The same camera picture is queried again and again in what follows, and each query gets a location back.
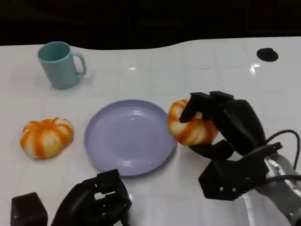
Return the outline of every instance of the plate rim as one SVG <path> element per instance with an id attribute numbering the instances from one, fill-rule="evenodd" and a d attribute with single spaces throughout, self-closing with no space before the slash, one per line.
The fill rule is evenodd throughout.
<path id="1" fill-rule="evenodd" d="M 113 105 L 118 105 L 120 103 L 124 103 L 124 102 L 142 102 L 142 103 L 145 103 L 145 104 L 149 104 L 149 105 L 152 105 L 152 106 L 155 106 L 156 108 L 158 108 L 162 113 L 164 113 L 167 118 L 168 118 L 168 114 L 164 111 L 164 109 L 150 101 L 145 101 L 145 100 L 141 100 L 141 99 L 124 99 L 124 100 L 118 100 L 118 101 L 115 101 L 113 103 L 110 103 L 104 107 L 102 107 L 100 110 L 98 110 L 93 116 L 92 118 L 89 120 L 87 126 L 86 126 L 86 129 L 85 129 L 85 134 L 84 134 L 84 146 L 85 146 L 85 150 L 86 150 L 86 153 L 88 154 L 88 157 L 89 157 L 89 160 L 93 163 L 93 165 L 95 165 L 97 167 L 97 169 L 99 170 L 102 170 L 102 171 L 106 171 L 105 169 L 103 169 L 95 160 L 94 158 L 91 157 L 91 153 L 89 151 L 89 149 L 87 148 L 88 146 L 88 130 L 89 128 L 91 128 L 93 126 L 93 121 L 95 120 L 95 118 L 101 114 L 102 111 L 105 111 L 107 108 L 110 108 L 112 107 Z M 171 137 L 171 141 L 170 141 L 170 146 L 171 146 L 171 151 L 170 153 L 164 157 L 163 161 L 160 162 L 159 164 L 156 164 L 152 167 L 152 169 L 149 169 L 145 172 L 141 172 L 141 173 L 135 173 L 135 174 L 128 174 L 128 173 L 122 173 L 122 172 L 119 172 L 120 173 L 120 176 L 123 176 L 123 177 L 135 177 L 135 176 L 140 176 L 140 175 L 144 175 L 144 174 L 148 174 L 152 171 L 155 171 L 157 168 L 160 168 L 161 165 L 164 165 L 169 159 L 170 159 L 170 156 L 172 156 L 172 154 L 175 152 L 175 149 L 177 147 L 177 142 L 176 140 L 172 137 L 171 134 L 169 134 L 169 136 Z"/>

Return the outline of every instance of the black block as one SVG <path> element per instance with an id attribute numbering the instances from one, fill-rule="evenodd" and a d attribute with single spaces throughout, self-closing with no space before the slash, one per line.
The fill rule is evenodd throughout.
<path id="1" fill-rule="evenodd" d="M 11 201 L 11 226 L 47 226 L 48 215 L 37 193 L 14 197 Z"/>

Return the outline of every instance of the plate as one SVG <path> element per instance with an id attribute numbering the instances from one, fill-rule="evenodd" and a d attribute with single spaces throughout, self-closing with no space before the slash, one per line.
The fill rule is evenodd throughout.
<path id="1" fill-rule="evenodd" d="M 177 142 L 168 132 L 168 115 L 142 100 L 112 103 L 93 116 L 85 131 L 85 148 L 100 169 L 121 176 L 154 170 L 171 155 Z"/>

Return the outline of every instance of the white table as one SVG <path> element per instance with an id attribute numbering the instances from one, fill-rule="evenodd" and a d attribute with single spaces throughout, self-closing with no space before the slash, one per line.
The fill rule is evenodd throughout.
<path id="1" fill-rule="evenodd" d="M 83 134 L 89 119 L 113 101 L 138 98 L 168 111 L 190 92 L 220 90 L 248 100 L 267 136 L 301 129 L 301 38 L 197 40 L 147 50 L 72 48 L 85 56 L 88 73 L 68 90 L 50 87 L 36 57 L 39 47 L 0 47 L 1 226 L 9 225 L 11 198 L 34 191 L 52 222 L 69 190 L 99 172 L 87 158 Z M 258 59 L 256 51 L 262 47 L 272 47 L 279 59 Z M 73 123 L 73 143 L 53 159 L 29 159 L 19 145 L 23 126 L 57 116 Z M 283 135 L 279 140 L 284 145 L 281 153 L 293 161 L 294 137 Z M 208 163 L 180 145 L 160 170 L 124 179 L 133 196 L 133 226 L 288 225 L 256 192 L 234 202 L 205 199 L 197 178 Z"/>

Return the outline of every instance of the orange and white pumpkin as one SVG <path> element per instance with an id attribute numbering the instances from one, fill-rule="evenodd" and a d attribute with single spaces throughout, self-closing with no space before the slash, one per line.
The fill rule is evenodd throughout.
<path id="1" fill-rule="evenodd" d="M 169 132 L 176 141 L 185 146 L 211 144 L 218 130 L 212 121 L 202 119 L 202 113 L 197 113 L 189 122 L 180 122 L 180 116 L 188 101 L 189 99 L 179 100 L 171 106 L 168 113 Z"/>
<path id="2" fill-rule="evenodd" d="M 72 124 L 62 118 L 30 121 L 23 129 L 20 144 L 33 159 L 55 156 L 73 140 Z"/>

